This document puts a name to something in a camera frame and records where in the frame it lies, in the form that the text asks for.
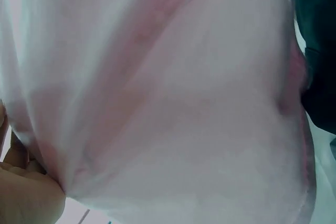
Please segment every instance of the white fabric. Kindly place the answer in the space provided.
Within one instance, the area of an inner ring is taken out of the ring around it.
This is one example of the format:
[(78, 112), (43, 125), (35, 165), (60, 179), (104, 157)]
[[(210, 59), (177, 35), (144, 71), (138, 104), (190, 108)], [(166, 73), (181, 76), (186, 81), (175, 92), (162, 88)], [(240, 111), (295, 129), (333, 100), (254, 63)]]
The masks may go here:
[(307, 224), (290, 0), (3, 0), (1, 94), (68, 196), (122, 224)]

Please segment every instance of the finger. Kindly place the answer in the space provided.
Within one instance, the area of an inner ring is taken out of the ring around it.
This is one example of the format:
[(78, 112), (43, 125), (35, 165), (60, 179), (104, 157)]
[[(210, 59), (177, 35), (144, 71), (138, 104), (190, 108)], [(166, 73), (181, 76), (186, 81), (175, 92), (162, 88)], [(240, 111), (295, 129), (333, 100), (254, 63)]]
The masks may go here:
[(24, 169), (22, 169), (20, 167), (15, 167), (15, 166), (13, 166), (10, 169), (8, 169), (8, 171), (10, 173), (16, 174), (18, 176), (25, 176), (25, 174), (27, 173), (26, 170), (24, 170)]
[(10, 168), (12, 168), (13, 166), (7, 163), (0, 163), (0, 168), (2, 170), (9, 170)]
[(43, 169), (43, 167), (37, 162), (37, 160), (32, 160), (28, 163), (27, 172), (37, 172), (41, 174), (46, 174), (46, 171)]
[(4, 163), (22, 169), (25, 169), (28, 164), (28, 151), (13, 131), (11, 135), (11, 147), (5, 156)]

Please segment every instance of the black fabric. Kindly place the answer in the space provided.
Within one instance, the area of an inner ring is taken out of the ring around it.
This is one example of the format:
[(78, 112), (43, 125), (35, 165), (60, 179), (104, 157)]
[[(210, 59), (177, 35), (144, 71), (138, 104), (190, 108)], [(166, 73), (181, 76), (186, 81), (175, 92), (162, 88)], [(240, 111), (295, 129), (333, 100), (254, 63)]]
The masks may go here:
[(311, 79), (302, 104), (317, 127), (336, 134), (336, 0), (295, 0), (295, 6)]

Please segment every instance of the hand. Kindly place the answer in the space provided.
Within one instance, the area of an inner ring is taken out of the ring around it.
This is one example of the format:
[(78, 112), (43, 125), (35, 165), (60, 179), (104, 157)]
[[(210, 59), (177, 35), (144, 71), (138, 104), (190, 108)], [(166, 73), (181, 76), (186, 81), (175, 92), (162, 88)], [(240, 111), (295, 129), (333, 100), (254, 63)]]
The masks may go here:
[[(0, 153), (8, 129), (0, 102)], [(60, 186), (12, 132), (11, 148), (0, 162), (0, 223), (55, 224), (63, 213), (66, 196)]]

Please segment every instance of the skin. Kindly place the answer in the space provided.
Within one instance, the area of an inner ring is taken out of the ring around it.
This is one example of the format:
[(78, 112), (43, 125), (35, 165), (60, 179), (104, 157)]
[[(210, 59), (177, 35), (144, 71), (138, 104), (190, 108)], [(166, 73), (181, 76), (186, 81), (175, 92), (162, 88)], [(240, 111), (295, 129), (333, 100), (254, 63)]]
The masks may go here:
[[(8, 129), (0, 102), (0, 153)], [(63, 213), (66, 196), (58, 183), (12, 132), (11, 147), (0, 162), (0, 223), (55, 224)]]

